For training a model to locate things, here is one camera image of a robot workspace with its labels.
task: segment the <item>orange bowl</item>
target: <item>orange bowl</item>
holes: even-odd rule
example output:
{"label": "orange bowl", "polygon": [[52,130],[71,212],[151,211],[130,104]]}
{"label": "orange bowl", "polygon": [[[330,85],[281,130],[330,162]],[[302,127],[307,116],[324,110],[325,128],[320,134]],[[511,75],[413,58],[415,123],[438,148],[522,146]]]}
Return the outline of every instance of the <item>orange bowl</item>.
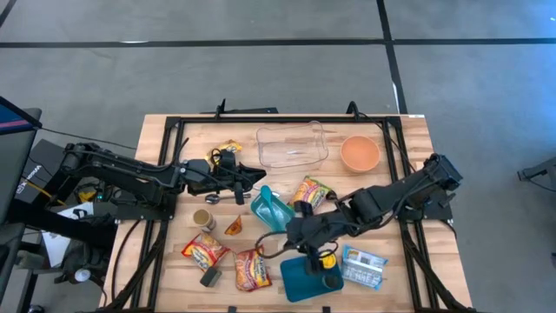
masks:
{"label": "orange bowl", "polygon": [[365,136],[351,136],[344,140],[340,150],[341,160],[355,173],[372,170],[381,158],[379,146]]}

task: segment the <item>wooden table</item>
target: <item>wooden table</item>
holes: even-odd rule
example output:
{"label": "wooden table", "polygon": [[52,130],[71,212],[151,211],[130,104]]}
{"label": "wooden table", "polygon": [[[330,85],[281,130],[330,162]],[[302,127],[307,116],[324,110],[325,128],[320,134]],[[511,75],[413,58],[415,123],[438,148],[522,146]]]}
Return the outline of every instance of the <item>wooden table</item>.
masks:
{"label": "wooden table", "polygon": [[[149,163],[156,163],[161,148],[163,125],[167,116],[147,115],[136,152],[136,158]],[[433,152],[433,145],[428,134],[424,117],[401,116],[404,129],[408,157],[411,163],[419,168],[422,162]],[[262,168],[259,163],[255,133],[262,124],[258,123],[196,123],[185,126],[184,136],[189,142],[182,152],[182,159],[203,158],[213,147],[229,139],[235,139],[243,146],[243,151],[237,154],[237,161],[250,167]],[[381,154],[378,166],[364,175],[347,172],[340,160],[340,146],[343,140],[351,135],[363,134],[377,142],[384,150],[384,139],[381,130],[373,124],[323,124],[328,143],[329,156],[318,170],[300,171],[268,170],[268,175],[255,186],[268,184],[273,190],[281,194],[281,199],[287,201],[295,192],[302,178],[309,174],[333,188],[338,196],[344,196],[360,187],[374,184],[388,185],[391,183],[387,165],[386,153]],[[397,159],[397,169],[402,177],[400,155],[394,152]],[[400,229],[393,221],[380,230],[371,230],[361,236],[352,238],[341,237],[338,240],[340,249],[336,252],[341,256],[344,244],[372,252],[388,258],[384,269],[384,283],[380,291],[374,291],[357,283],[346,281],[343,290],[324,296],[314,297],[298,303],[290,303],[285,295],[281,280],[280,263],[291,257],[299,256],[296,251],[289,251],[272,260],[267,260],[273,285],[253,292],[242,292],[235,287],[234,258],[228,253],[220,262],[219,269],[222,277],[214,288],[205,288],[199,284],[202,272],[195,263],[182,256],[183,247],[199,233],[192,221],[192,214],[201,208],[213,213],[217,227],[211,233],[220,243],[228,246],[232,251],[252,249],[255,240],[269,231],[267,226],[254,216],[248,203],[238,206],[234,201],[222,201],[217,205],[204,202],[204,196],[191,196],[182,193],[179,196],[175,211],[175,218],[169,224],[169,233],[164,248],[162,274],[156,301],[156,311],[227,311],[228,306],[236,306],[238,311],[295,311],[321,312],[322,306],[330,306],[333,312],[406,312],[413,311],[411,294],[407,280],[407,269],[404,259]],[[325,203],[315,213],[332,210],[331,203]],[[238,215],[242,215],[243,231],[236,236],[224,235],[224,230]],[[128,232],[132,221],[120,224],[109,275],[105,283],[105,290],[110,294],[111,272],[114,259],[122,239]],[[425,221],[424,229],[427,238],[428,252],[431,264],[442,282],[453,295],[465,305],[471,306],[467,291],[467,284],[461,267],[460,255],[453,232],[446,225]],[[116,276],[117,291],[129,280],[136,270],[140,255],[145,222],[141,222],[126,243],[118,264]],[[278,250],[284,239],[269,238],[265,241],[268,253]],[[428,305],[426,287],[422,273],[417,270],[420,278],[420,294],[423,305]],[[147,302],[151,274],[145,275],[142,289],[141,304]]]}

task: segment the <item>blue card package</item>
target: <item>blue card package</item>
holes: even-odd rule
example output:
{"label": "blue card package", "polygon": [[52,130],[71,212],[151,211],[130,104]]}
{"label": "blue card package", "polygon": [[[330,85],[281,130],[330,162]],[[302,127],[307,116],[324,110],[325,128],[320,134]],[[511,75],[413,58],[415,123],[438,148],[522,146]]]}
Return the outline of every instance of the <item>blue card package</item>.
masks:
{"label": "blue card package", "polygon": [[374,254],[344,245],[341,256],[341,276],[375,290],[382,285],[382,269],[388,260]]}

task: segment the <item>concrete floor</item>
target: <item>concrete floor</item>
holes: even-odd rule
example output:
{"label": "concrete floor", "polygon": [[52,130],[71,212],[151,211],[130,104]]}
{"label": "concrete floor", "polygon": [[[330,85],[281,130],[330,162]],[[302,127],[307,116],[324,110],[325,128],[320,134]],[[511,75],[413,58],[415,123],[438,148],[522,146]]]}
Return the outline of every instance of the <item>concrete floor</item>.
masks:
{"label": "concrete floor", "polygon": [[[0,5],[7,3],[0,0]],[[394,38],[556,37],[554,1],[387,0]],[[17,0],[0,42],[381,37],[373,0]],[[465,178],[455,228],[473,304],[556,307],[556,195],[516,171],[556,157],[556,46],[396,46],[409,113]],[[384,47],[2,49],[0,95],[56,130],[134,145],[146,113],[275,106],[283,113],[397,112]],[[64,145],[70,138],[40,132]],[[114,149],[130,155],[129,151]],[[0,312],[13,312],[14,272]],[[52,288],[50,312],[92,310],[92,284]]]}

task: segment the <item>computer monitor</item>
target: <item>computer monitor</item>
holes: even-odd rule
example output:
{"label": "computer monitor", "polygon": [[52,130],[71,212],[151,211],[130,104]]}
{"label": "computer monitor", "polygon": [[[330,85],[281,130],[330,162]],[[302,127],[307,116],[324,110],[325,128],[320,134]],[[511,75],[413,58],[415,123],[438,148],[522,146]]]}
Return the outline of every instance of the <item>computer monitor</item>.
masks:
{"label": "computer monitor", "polygon": [[43,125],[34,117],[0,97],[0,135],[41,128]]}

